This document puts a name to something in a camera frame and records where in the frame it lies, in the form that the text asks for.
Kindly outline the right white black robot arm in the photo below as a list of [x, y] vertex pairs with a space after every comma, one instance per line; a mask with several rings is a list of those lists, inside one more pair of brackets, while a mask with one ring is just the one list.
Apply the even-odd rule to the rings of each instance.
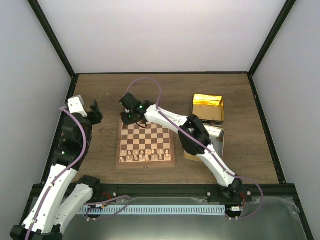
[[225, 200], [232, 202], [240, 196], [242, 180], [218, 155], [209, 132], [196, 115], [179, 115], [160, 108], [157, 103], [148, 100], [140, 102], [130, 93], [126, 93], [119, 102], [125, 108], [120, 114], [124, 125], [144, 121], [175, 132], [185, 152], [198, 157], [214, 175], [217, 183], [223, 187], [222, 195]]

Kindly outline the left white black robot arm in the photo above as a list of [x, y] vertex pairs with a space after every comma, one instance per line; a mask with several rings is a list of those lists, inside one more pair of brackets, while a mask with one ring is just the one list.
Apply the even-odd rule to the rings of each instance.
[[61, 240], [80, 208], [88, 201], [97, 202], [102, 196], [100, 180], [84, 176], [71, 195], [64, 198], [88, 154], [93, 126], [103, 119], [98, 103], [94, 100], [90, 111], [86, 111], [82, 97], [77, 95], [69, 98], [60, 110], [66, 116], [47, 181], [27, 218], [12, 227], [13, 240]]

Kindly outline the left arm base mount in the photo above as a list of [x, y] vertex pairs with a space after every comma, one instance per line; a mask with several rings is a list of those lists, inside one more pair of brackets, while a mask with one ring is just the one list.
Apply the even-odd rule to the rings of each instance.
[[113, 199], [117, 195], [118, 189], [113, 184], [100, 184], [93, 188], [92, 197], [87, 203], [98, 203]]

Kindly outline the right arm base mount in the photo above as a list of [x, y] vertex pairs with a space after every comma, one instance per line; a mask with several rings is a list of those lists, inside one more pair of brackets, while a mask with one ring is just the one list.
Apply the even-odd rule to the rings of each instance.
[[219, 203], [240, 203], [252, 202], [252, 197], [247, 195], [246, 189], [240, 188], [239, 192], [232, 192], [229, 188], [220, 186], [218, 184], [211, 184], [205, 187], [207, 193], [207, 200], [210, 202]]

